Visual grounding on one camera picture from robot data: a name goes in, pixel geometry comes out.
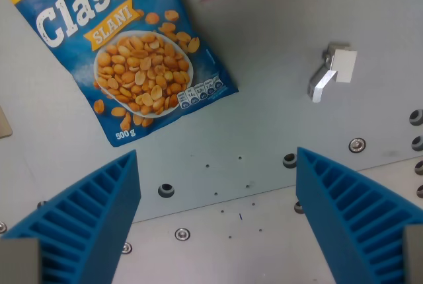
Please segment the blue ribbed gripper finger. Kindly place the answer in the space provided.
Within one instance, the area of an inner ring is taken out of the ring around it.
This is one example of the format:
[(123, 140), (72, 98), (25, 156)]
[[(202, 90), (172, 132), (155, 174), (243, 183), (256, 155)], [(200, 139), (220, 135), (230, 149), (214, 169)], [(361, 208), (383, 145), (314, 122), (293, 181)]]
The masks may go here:
[(130, 151), (49, 199), (2, 238), (36, 239), (42, 283), (111, 283), (141, 190)]
[(421, 208), (302, 147), (296, 196), (336, 283), (405, 283), (403, 230), (422, 223)]

